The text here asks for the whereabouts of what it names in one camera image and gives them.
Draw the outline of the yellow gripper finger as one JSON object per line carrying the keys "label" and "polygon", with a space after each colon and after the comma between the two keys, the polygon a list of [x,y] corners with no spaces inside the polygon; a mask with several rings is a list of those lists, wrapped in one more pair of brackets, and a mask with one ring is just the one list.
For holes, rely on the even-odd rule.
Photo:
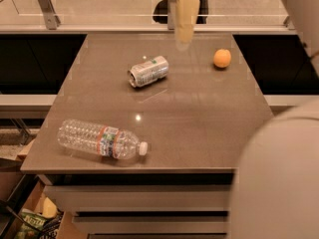
{"label": "yellow gripper finger", "polygon": [[175,36],[182,44],[189,44],[192,40],[199,6],[199,0],[176,0]]}

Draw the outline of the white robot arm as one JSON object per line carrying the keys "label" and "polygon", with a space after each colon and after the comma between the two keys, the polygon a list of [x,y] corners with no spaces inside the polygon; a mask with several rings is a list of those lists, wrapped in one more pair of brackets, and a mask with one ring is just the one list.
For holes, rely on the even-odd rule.
{"label": "white robot arm", "polygon": [[225,239],[319,239],[319,99],[270,120],[248,142]]}

